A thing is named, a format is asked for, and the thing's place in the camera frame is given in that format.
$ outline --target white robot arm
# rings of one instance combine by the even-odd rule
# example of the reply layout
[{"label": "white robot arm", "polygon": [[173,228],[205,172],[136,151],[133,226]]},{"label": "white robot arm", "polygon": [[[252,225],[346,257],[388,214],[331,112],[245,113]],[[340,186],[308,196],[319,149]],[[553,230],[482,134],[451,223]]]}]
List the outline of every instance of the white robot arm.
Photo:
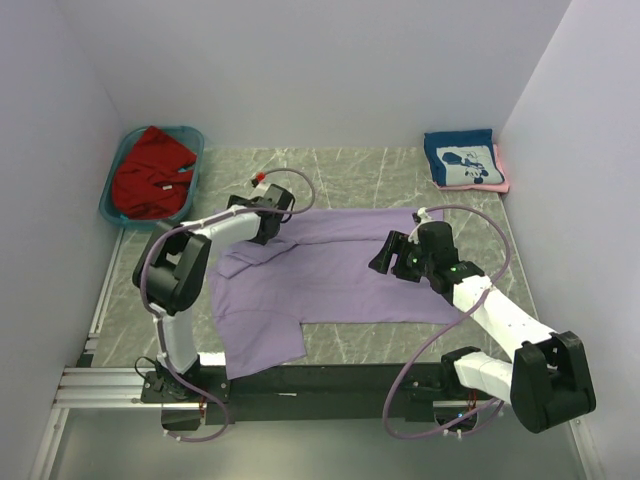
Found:
[{"label": "white robot arm", "polygon": [[416,228],[409,235],[392,231],[369,267],[419,282],[461,312],[472,309],[485,292],[484,302],[471,314],[506,352],[511,363],[466,347],[443,356],[451,379],[510,404],[532,432],[586,414],[596,401],[584,347],[571,332],[557,333],[509,300],[472,262],[460,261],[451,226],[433,221],[425,209],[414,214]]},{"label": "white robot arm", "polygon": [[[294,204],[293,195],[278,185],[264,179],[254,179],[254,185],[248,199],[232,195],[227,210],[216,215],[182,224],[161,222],[134,270],[133,283],[139,287],[144,261],[158,238],[181,225],[193,227],[165,242],[152,259],[151,273],[146,279],[148,299],[162,314],[166,356],[179,374],[187,372],[198,360],[193,338],[193,303],[200,294],[209,258],[216,258],[229,246],[245,240],[264,245],[278,233],[282,214],[246,212],[247,207],[288,210]],[[158,354],[157,360],[166,367],[163,353]]]}]

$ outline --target lavender t-shirt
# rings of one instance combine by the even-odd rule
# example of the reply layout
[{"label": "lavender t-shirt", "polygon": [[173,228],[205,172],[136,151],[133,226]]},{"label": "lavender t-shirt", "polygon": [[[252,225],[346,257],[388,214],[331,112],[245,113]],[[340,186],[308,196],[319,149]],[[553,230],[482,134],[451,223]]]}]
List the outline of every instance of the lavender t-shirt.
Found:
[{"label": "lavender t-shirt", "polygon": [[459,318],[426,280],[406,282],[368,268],[390,230],[414,228],[415,210],[311,210],[282,225],[265,246],[240,242],[224,252],[208,278],[228,377],[303,357],[301,323]]}]

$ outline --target folded blue shirt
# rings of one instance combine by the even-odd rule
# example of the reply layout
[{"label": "folded blue shirt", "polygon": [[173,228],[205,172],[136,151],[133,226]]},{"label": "folded blue shirt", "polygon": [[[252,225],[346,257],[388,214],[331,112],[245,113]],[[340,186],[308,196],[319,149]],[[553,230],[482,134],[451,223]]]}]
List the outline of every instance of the folded blue shirt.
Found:
[{"label": "folded blue shirt", "polygon": [[492,134],[491,129],[426,133],[424,152],[433,181],[441,187],[504,182],[496,167]]}]

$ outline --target marble floor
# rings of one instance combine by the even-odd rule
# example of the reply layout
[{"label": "marble floor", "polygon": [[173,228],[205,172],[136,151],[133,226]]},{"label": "marble floor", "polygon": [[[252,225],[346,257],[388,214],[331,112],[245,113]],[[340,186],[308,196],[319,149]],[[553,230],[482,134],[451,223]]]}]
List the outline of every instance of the marble floor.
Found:
[{"label": "marble floor", "polygon": [[[225,208],[230,194],[246,195],[257,171],[288,166],[307,173],[318,190],[317,208],[393,208],[463,204],[490,215],[513,239],[505,210],[495,193],[442,192],[431,182],[424,153],[418,148],[285,148],[209,149],[205,151],[197,194],[188,219]],[[301,206],[309,200],[305,183],[295,175],[277,173],[270,180],[290,189]],[[446,211],[462,259],[476,262],[488,274],[504,261],[499,236],[481,218],[468,212]],[[155,355],[154,327],[131,283],[131,273],[147,242],[147,232],[124,232],[112,272],[111,294],[100,317],[100,339],[93,359],[97,367],[130,367],[140,355]],[[522,265],[514,254],[498,286],[530,315],[535,309]],[[203,353],[220,353],[222,343],[212,320],[208,287],[196,302],[196,346]],[[318,324],[304,325],[307,356],[300,364],[404,362],[440,325]],[[500,347],[475,322],[465,321],[429,348],[421,361],[439,361],[443,353],[475,345],[504,358]]]}]

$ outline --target plastic basket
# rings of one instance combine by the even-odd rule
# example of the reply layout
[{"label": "plastic basket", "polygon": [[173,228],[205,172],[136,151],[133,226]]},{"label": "plastic basket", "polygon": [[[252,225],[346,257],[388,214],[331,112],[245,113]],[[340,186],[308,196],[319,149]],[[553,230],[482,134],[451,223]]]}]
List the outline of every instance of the plastic basket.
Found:
[{"label": "plastic basket", "polygon": [[[113,184],[113,177],[116,174],[116,170],[118,170],[118,167],[122,164],[122,162],[124,162],[125,158],[133,148],[133,145],[140,139],[147,128],[148,127],[138,128],[137,130],[134,130],[126,137],[124,137],[113,159],[111,171],[109,171],[109,177],[105,182],[104,190],[102,191],[102,196],[100,197],[100,213],[104,218],[109,220],[111,223],[118,225],[119,227],[134,228],[136,230],[152,230],[156,226],[158,221],[165,220],[163,218],[156,218],[153,220],[134,220],[127,218],[113,205],[113,200],[111,198],[111,186]],[[193,197],[196,193],[200,164],[202,161],[202,152],[204,150],[204,137],[198,130],[191,127],[158,128],[167,135],[175,138],[178,142],[180,142],[182,145],[196,154],[196,163],[192,167],[193,178],[191,180],[191,185],[189,185],[187,200],[178,213],[172,215],[171,217],[167,217],[171,220],[182,220],[187,215],[187,213],[189,213],[189,209],[193,204]]]}]

